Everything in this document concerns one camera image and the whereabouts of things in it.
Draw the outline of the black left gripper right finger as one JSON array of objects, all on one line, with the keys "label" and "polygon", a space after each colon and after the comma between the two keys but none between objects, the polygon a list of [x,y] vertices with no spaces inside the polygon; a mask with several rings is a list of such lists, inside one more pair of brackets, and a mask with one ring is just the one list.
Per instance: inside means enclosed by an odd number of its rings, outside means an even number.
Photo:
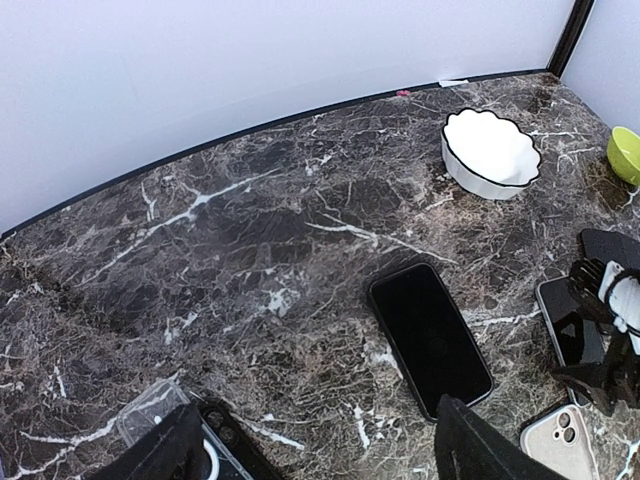
[{"label": "black left gripper right finger", "polygon": [[434,439],[441,479],[559,479],[560,474],[531,459],[464,402],[441,397]]}]

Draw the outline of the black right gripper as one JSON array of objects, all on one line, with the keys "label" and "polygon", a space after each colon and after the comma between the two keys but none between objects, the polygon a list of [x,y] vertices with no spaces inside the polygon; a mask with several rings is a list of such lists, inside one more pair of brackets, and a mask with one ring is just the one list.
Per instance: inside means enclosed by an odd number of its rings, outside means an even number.
[{"label": "black right gripper", "polygon": [[586,397],[602,414],[611,417],[616,405],[624,402],[639,408],[639,354],[634,333],[616,333],[601,362],[562,366],[551,376]]}]

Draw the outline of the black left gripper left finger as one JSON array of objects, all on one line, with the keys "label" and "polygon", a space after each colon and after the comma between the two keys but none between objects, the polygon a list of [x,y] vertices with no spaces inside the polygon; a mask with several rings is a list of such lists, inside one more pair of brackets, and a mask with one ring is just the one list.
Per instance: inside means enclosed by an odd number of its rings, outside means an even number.
[{"label": "black left gripper left finger", "polygon": [[197,407],[175,408],[91,479],[201,479],[203,430]]}]

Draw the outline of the pink phone case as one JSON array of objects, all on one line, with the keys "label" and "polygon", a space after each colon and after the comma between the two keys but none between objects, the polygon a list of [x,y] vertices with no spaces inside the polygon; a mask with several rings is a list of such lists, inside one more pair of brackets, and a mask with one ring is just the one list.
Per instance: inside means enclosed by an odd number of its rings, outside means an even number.
[{"label": "pink phone case", "polygon": [[579,407],[563,406],[527,426],[522,451],[566,479],[599,479],[595,455]]}]

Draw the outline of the white phone dark screen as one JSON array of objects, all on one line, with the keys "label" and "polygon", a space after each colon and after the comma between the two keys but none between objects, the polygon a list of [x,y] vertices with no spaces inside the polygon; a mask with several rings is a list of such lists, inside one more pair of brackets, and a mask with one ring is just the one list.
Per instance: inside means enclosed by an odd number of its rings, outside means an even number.
[{"label": "white phone dark screen", "polygon": [[558,360],[551,371],[601,363],[605,357],[600,330],[579,314],[580,305],[570,296],[568,286],[567,277],[558,277],[541,282],[535,291]]}]

